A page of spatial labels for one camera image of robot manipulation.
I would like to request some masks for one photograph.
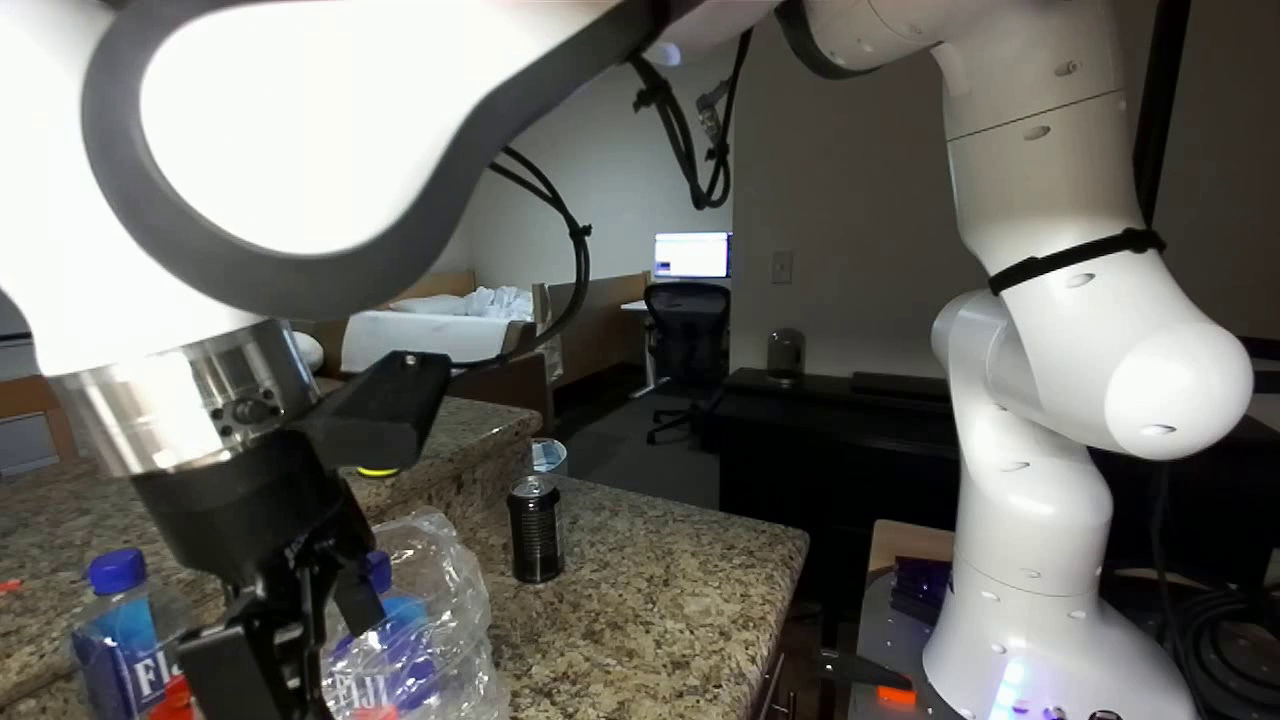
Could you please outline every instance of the electrical outlet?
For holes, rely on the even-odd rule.
[[[797,253],[774,253],[774,285],[793,285]]]

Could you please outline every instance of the black cylinder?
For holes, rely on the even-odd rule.
[[[557,523],[559,487],[543,474],[526,474],[509,492],[514,511],[514,575],[520,584],[543,584],[565,573],[559,523]]]

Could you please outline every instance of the floor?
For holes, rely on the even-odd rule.
[[[586,386],[557,395],[557,435],[570,443],[570,471],[613,487],[666,496],[681,505],[720,509],[720,462],[687,435],[649,443],[646,431],[655,406],[681,406],[678,395],[649,392],[633,395],[646,371],[597,375]],[[949,530],[919,530],[910,523],[881,523],[873,569],[890,569],[891,556],[949,556]],[[777,702],[769,720],[844,720],[844,687],[825,674],[821,613],[793,607],[779,653]]]

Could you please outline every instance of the fiji water bottle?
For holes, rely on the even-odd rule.
[[[369,550],[369,579],[385,605],[385,623],[331,642],[325,698],[335,720],[409,720],[436,702],[436,662],[428,605],[394,587],[387,550]]]
[[[75,662],[95,720],[191,714],[191,694],[164,654],[147,562],[137,549],[101,550],[89,562],[93,607],[74,628]]]

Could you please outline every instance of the granite countertop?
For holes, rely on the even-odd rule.
[[[769,674],[810,536],[559,479],[565,575],[517,584],[509,530],[464,529],[514,714],[738,720]]]
[[[424,443],[424,460],[396,479],[351,484],[358,499],[373,519],[412,505],[448,509],[468,479],[460,467],[476,467],[494,457],[509,457],[514,467],[520,460],[529,462],[529,435],[535,422],[535,411],[526,406],[448,395]],[[75,460],[56,471],[0,484],[0,710],[20,694],[74,674],[69,628],[75,605],[89,599],[83,562],[120,542],[137,542],[147,556],[147,569],[162,579],[157,593],[191,605],[191,613],[209,619],[204,613],[214,613],[216,584],[173,561],[129,479],[101,474],[95,462]]]

